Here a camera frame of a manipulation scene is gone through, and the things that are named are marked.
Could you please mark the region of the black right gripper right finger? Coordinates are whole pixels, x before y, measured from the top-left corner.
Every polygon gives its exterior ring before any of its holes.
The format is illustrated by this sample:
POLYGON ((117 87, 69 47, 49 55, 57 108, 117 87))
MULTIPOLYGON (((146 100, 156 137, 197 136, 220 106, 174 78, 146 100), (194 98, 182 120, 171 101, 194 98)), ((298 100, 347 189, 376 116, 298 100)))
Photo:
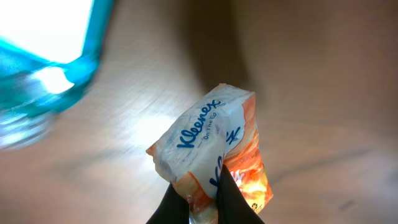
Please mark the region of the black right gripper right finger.
POLYGON ((225 165, 221 170, 216 204, 219 224, 264 224, 245 201, 225 165))

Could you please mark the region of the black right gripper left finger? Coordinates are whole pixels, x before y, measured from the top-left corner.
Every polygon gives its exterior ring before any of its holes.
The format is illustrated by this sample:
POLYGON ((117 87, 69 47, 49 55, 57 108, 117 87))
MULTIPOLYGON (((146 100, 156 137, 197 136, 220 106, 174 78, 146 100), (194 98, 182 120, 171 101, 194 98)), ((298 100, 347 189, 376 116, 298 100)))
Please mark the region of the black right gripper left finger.
POLYGON ((189 224, 189 204, 169 184, 157 210, 147 224, 189 224))

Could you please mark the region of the orange tissue pack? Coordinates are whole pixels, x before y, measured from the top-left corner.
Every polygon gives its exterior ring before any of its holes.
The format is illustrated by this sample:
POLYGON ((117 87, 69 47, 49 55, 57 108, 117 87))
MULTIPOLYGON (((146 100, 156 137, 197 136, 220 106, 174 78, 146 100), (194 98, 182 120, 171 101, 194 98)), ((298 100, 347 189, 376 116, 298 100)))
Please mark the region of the orange tissue pack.
POLYGON ((216 191, 223 166, 255 213, 272 198, 255 107, 254 92, 220 84, 146 150, 157 173, 188 202, 193 223, 218 221, 216 191))

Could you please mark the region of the teal mouthwash bottle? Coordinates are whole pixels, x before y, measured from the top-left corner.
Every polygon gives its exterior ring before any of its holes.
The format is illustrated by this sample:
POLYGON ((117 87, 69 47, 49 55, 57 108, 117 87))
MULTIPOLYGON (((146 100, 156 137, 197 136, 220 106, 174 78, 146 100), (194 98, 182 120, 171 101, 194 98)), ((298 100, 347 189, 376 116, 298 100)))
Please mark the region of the teal mouthwash bottle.
POLYGON ((85 95, 113 0, 1 0, 1 149, 44 138, 85 95))

